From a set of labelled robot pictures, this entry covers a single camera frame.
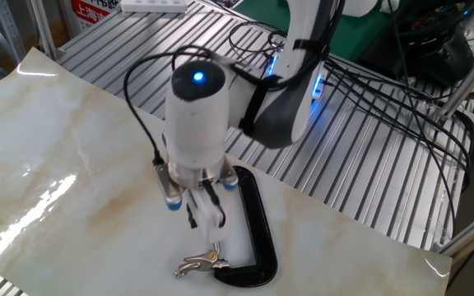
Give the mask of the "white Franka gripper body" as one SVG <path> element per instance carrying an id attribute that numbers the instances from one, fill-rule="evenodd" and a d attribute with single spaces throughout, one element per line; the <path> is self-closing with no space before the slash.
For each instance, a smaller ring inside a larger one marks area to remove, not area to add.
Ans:
<path id="1" fill-rule="evenodd" d="M 206 189 L 188 189 L 186 200 L 193 228 L 206 242 L 217 243 L 227 238 L 230 226 L 225 211 L 213 203 Z"/>

